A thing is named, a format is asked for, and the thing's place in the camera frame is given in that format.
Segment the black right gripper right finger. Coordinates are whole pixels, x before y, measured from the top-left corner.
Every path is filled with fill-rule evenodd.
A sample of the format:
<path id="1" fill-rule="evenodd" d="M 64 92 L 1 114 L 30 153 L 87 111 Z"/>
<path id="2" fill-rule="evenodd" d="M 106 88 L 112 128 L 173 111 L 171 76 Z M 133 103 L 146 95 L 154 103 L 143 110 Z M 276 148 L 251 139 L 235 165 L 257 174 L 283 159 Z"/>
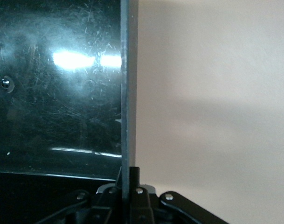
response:
<path id="1" fill-rule="evenodd" d="M 131 224 L 226 224 L 227 222 L 175 191 L 157 196 L 155 188 L 141 185 L 140 169 L 130 168 Z"/>

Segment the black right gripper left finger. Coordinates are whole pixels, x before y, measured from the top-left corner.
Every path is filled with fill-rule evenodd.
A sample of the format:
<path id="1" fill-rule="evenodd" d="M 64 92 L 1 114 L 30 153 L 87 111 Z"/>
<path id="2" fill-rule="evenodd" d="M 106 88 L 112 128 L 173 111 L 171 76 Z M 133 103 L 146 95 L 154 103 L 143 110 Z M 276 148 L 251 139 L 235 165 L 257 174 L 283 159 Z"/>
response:
<path id="1" fill-rule="evenodd" d="M 52 201 L 38 224 L 108 224 L 122 204 L 122 169 L 115 183 L 100 186 L 95 194 L 79 189 Z"/>

